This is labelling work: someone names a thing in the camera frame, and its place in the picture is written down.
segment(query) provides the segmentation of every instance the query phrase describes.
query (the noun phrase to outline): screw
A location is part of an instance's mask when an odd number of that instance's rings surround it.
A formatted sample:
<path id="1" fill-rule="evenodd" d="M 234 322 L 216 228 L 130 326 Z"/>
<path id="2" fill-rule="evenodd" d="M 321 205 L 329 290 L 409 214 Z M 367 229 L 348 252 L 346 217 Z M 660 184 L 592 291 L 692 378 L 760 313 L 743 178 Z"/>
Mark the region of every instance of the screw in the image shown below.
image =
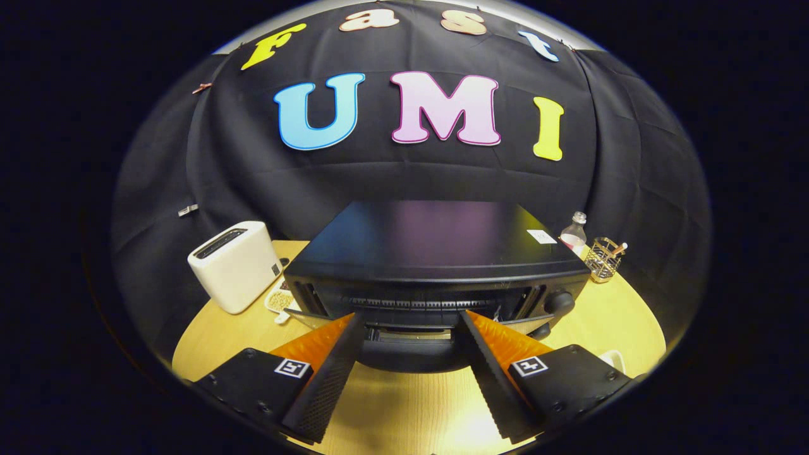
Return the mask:
<path id="1" fill-rule="evenodd" d="M 265 403 L 265 402 L 257 402 L 256 404 L 258 405 L 258 410 L 260 410 L 261 412 L 263 412 L 263 413 L 265 413 L 267 415 L 273 413 L 273 410 L 269 409 L 269 406 L 267 406 L 267 403 Z"/>

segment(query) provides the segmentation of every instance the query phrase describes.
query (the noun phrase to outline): black cloth backdrop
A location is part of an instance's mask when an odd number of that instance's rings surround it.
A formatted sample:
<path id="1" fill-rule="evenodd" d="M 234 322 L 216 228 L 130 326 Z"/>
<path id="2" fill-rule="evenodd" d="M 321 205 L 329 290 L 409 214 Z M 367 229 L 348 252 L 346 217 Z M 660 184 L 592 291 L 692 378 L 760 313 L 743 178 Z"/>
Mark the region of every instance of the black cloth backdrop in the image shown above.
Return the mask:
<path id="1" fill-rule="evenodd" d="M 212 55 L 185 75 L 138 130 L 114 198 L 112 259 L 125 304 L 144 339 L 170 361 L 208 300 L 187 255 L 232 224 L 267 223 L 274 239 L 309 240 L 355 199 L 507 200 L 556 233 L 576 210 L 590 239 L 626 241 L 626 276 L 660 319 L 667 341 L 684 331 L 707 279 L 711 220 L 705 180 L 686 133 L 631 70 L 600 51 L 578 51 L 478 12 L 482 36 L 449 32 L 457 6 L 385 2 L 399 23 L 340 32 L 348 6 L 303 19 L 307 27 L 268 60 L 242 71 L 255 48 Z M 272 31 L 265 36 L 278 32 Z M 559 62 L 517 34 L 534 32 Z M 451 94 L 467 74 L 498 81 L 494 147 L 430 138 L 399 144 L 392 74 L 430 73 Z M 280 138 L 274 95 L 311 82 L 312 127 L 334 117 L 326 79 L 361 72 L 358 122 L 338 144 L 297 151 Z M 197 95 L 200 83 L 213 86 Z M 534 96 L 561 104 L 560 161 L 540 159 Z M 184 217 L 177 211 L 198 204 Z"/>

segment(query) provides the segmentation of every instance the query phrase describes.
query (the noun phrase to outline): white toaster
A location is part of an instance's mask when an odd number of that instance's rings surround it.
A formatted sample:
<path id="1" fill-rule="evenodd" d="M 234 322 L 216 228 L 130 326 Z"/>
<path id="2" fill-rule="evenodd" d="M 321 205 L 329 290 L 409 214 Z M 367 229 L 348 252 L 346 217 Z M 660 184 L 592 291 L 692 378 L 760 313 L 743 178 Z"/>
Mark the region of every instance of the white toaster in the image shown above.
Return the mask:
<path id="1" fill-rule="evenodd" d="M 208 296 L 230 314 L 244 311 L 282 271 L 261 221 L 222 231 L 191 252 L 188 264 Z"/>

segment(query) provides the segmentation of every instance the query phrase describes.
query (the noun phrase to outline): water bottle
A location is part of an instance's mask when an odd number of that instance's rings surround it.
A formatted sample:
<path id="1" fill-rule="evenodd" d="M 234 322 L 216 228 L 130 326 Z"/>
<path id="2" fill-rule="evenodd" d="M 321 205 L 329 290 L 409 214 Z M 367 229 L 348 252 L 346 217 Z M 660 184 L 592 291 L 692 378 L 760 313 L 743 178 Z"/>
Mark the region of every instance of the water bottle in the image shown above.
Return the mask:
<path id="1" fill-rule="evenodd" d="M 586 222 L 587 215 L 580 211 L 574 213 L 573 223 L 565 227 L 565 230 L 562 231 L 561 236 L 559 236 L 561 241 L 579 257 L 582 256 L 582 250 L 587 243 L 587 236 L 584 234 L 584 223 Z"/>

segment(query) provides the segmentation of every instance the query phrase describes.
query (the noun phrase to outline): letter m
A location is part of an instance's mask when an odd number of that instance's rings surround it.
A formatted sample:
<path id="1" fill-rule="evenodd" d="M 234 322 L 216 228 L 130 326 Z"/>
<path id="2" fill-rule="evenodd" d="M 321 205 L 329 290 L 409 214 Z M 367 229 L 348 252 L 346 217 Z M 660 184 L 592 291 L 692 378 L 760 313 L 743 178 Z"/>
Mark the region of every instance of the letter m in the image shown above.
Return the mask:
<path id="1" fill-rule="evenodd" d="M 442 141 L 452 134 L 455 124 L 464 115 L 464 127 L 458 139 L 467 144 L 493 146 L 500 143 L 494 129 L 494 91 L 498 82 L 483 76 L 470 75 L 461 79 L 451 96 L 441 90 L 429 74 L 405 71 L 391 76 L 401 94 L 401 121 L 392 134 L 401 143 L 424 142 L 430 132 L 421 127 L 421 112 Z"/>

